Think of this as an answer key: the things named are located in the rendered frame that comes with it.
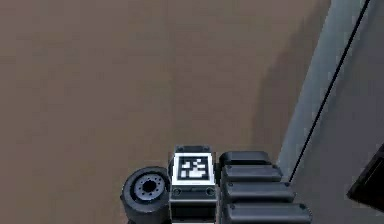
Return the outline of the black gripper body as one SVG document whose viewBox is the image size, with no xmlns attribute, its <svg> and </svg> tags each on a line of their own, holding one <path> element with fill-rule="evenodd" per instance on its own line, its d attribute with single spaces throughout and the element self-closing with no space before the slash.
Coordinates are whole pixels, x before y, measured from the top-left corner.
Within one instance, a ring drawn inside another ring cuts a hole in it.
<svg viewBox="0 0 384 224">
<path fill-rule="evenodd" d="M 133 172 L 120 195 L 127 224 L 169 224 L 169 189 L 164 167 L 148 166 Z"/>
</svg>

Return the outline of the grey door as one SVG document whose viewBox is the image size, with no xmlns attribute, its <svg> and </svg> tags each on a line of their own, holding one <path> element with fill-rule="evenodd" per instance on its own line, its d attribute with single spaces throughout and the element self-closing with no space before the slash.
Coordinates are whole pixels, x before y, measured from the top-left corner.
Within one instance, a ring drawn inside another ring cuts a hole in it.
<svg viewBox="0 0 384 224">
<path fill-rule="evenodd" d="M 278 164 L 312 224 L 384 224 L 347 192 L 384 144 L 384 0 L 331 0 Z"/>
</svg>

